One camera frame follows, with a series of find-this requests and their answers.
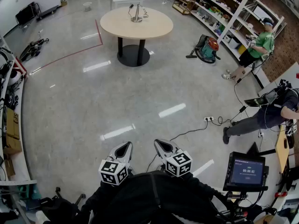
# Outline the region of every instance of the black shorts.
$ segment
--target black shorts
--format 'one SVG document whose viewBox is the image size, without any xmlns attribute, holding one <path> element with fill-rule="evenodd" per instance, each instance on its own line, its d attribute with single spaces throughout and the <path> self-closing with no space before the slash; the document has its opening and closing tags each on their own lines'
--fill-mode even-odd
<svg viewBox="0 0 299 224">
<path fill-rule="evenodd" d="M 247 67 L 250 64 L 252 64 L 254 61 L 256 61 L 258 58 L 254 58 L 248 50 L 244 51 L 242 55 L 240 56 L 239 65 Z"/>
</svg>

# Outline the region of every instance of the red floor line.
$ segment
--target red floor line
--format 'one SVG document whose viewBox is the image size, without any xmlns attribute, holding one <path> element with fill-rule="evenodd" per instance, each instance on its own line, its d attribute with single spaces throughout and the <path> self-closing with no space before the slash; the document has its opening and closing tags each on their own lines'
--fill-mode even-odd
<svg viewBox="0 0 299 224">
<path fill-rule="evenodd" d="M 44 65 L 44 66 L 42 66 L 42 67 L 40 67 L 40 68 L 38 68 L 38 69 L 36 69 L 36 70 L 34 70 L 33 72 L 30 73 L 30 75 L 33 74 L 33 73 L 35 73 L 35 72 L 37 72 L 38 70 L 40 70 L 40 69 L 42 69 L 42 68 L 44 68 L 44 67 L 46 67 L 46 66 L 48 66 L 48 65 L 50 65 L 50 64 L 52 64 L 52 63 L 54 63 L 54 62 L 57 62 L 57 61 L 62 60 L 62 59 L 64 59 L 64 58 L 66 58 L 66 57 L 72 56 L 72 55 L 74 55 L 74 54 L 80 53 L 80 52 L 82 52 L 82 51 L 86 51 L 86 50 L 89 50 L 89 49 L 91 49 L 91 48 L 99 47 L 99 46 L 101 46 L 101 45 L 103 45 L 103 44 L 96 45 L 96 46 L 93 46 L 93 47 L 90 47 L 90 48 L 86 48 L 86 49 L 84 49 L 84 50 L 80 50 L 80 51 L 77 51 L 77 52 L 75 52 L 75 53 L 69 54 L 69 55 L 67 55 L 67 56 L 61 57 L 61 58 L 59 58 L 59 59 L 57 59 L 57 60 L 55 60 L 55 61 L 52 61 L 52 62 L 50 62 L 50 63 L 48 63 L 48 64 L 46 64 L 46 65 Z"/>
<path fill-rule="evenodd" d="M 102 43 L 102 45 L 103 45 L 103 41 L 102 41 L 102 37 L 101 37 L 101 33 L 100 33 L 99 26 L 98 26 L 98 22 L 97 22 L 96 19 L 95 19 L 95 25 L 97 26 L 97 30 L 98 30 L 98 33 L 99 33 L 100 41 L 101 41 L 101 43 Z"/>
</svg>

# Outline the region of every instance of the white cube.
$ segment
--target white cube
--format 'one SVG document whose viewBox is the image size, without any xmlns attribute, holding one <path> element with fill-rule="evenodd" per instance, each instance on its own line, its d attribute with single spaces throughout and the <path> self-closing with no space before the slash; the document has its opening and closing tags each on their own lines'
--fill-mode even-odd
<svg viewBox="0 0 299 224">
<path fill-rule="evenodd" d="M 128 176 L 128 169 L 125 163 L 102 160 L 99 174 L 103 182 L 120 185 Z"/>
<path fill-rule="evenodd" d="M 165 169 L 176 177 L 180 177 L 191 171 L 193 159 L 187 151 L 166 159 Z"/>
</svg>

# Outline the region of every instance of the round table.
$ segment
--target round table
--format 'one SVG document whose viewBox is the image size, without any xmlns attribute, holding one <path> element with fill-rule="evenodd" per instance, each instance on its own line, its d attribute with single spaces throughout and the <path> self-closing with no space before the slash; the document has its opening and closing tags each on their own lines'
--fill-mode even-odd
<svg viewBox="0 0 299 224">
<path fill-rule="evenodd" d="M 142 22 L 132 22 L 128 14 L 129 7 L 120 7 L 106 13 L 100 21 L 102 28 L 110 34 L 118 37 L 118 60 L 126 66 L 141 66 L 150 59 L 149 52 L 144 48 L 145 40 L 161 37 L 170 33 L 173 29 L 172 20 L 165 14 L 145 8 L 148 18 L 143 18 Z M 135 16 L 136 6 L 130 14 Z M 144 14 L 142 8 L 139 8 L 139 17 Z M 138 45 L 128 45 L 122 47 L 122 39 L 140 40 Z"/>
</svg>

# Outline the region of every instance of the baseball cap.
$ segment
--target baseball cap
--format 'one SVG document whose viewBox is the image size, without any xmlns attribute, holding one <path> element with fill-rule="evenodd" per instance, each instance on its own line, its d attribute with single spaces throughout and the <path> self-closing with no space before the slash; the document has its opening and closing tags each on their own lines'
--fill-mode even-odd
<svg viewBox="0 0 299 224">
<path fill-rule="evenodd" d="M 263 19 L 263 23 L 264 24 L 267 24 L 267 25 L 270 25 L 270 26 L 273 26 L 273 22 L 270 18 L 266 17 Z"/>
</svg>

